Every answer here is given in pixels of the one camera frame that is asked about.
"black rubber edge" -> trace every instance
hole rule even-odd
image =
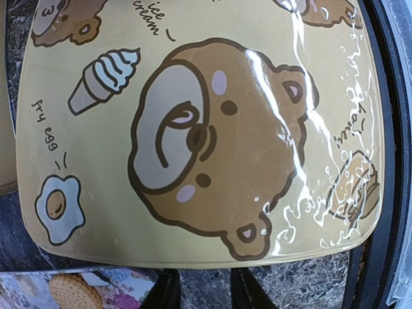
[[[382,214],[366,251],[359,281],[352,265],[344,308],[387,308],[385,302],[405,233],[411,185],[411,131],[404,74],[391,25],[382,3],[359,1],[378,71],[385,125],[385,187]]]

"pink blush cheek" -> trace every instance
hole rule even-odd
[[[212,77],[212,89],[217,95],[224,95],[227,89],[227,78],[223,71],[216,71]]]
[[[196,188],[193,185],[184,185],[176,194],[176,200],[179,203],[186,203],[194,196]]]

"cartoon bear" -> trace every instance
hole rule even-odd
[[[69,39],[76,45],[92,41],[102,20],[97,14],[108,0],[40,0],[33,22],[34,46],[53,46]]]
[[[331,28],[344,21],[348,26],[362,29],[357,9],[348,0],[273,0],[289,12],[299,12],[305,24]]]
[[[234,259],[261,259],[318,102],[300,67],[275,67],[227,39],[183,45],[142,89],[131,185],[158,221],[220,237]]]

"cookie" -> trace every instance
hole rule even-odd
[[[336,218],[347,219],[352,228],[371,214],[379,199],[378,172],[362,151],[356,151],[336,178],[326,206]]]
[[[50,295],[62,309],[100,309],[102,298],[78,275],[59,274],[49,281]]]
[[[91,42],[102,20],[97,14],[107,0],[40,0],[34,17],[34,46],[49,47],[69,39],[76,45]]]
[[[273,0],[289,12],[299,12],[305,24],[331,28],[342,22],[362,29],[358,11],[348,0]]]
[[[220,237],[237,260],[261,259],[268,213],[303,164],[306,112],[318,103],[297,66],[227,39],[183,45],[142,90],[131,185],[157,220]]]

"bear eye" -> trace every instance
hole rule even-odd
[[[80,34],[80,35],[86,35],[86,34],[89,33],[89,31],[90,31],[90,25],[89,25],[89,24],[86,24],[86,25],[84,25],[83,28],[81,28],[81,29],[79,30],[79,34]]]
[[[227,115],[227,116],[233,116],[238,112],[238,107],[236,106],[235,103],[233,103],[233,101],[224,101],[221,106],[220,106],[220,110],[223,114]]]
[[[208,186],[211,185],[211,182],[212,182],[211,178],[206,174],[199,174],[196,177],[196,183],[201,188],[207,188]]]

